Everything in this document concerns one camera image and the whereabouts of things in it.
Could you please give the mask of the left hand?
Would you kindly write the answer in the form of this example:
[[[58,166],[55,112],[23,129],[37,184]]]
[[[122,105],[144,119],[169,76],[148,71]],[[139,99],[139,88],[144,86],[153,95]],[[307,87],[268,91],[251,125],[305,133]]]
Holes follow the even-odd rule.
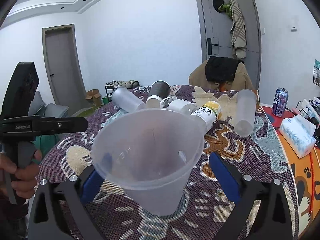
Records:
[[[26,168],[17,168],[16,165],[1,152],[1,193],[8,196],[7,189],[4,185],[4,172],[13,174],[18,181],[11,183],[16,194],[24,199],[30,199],[35,194],[37,186],[36,176],[39,174],[39,165],[32,162]]]

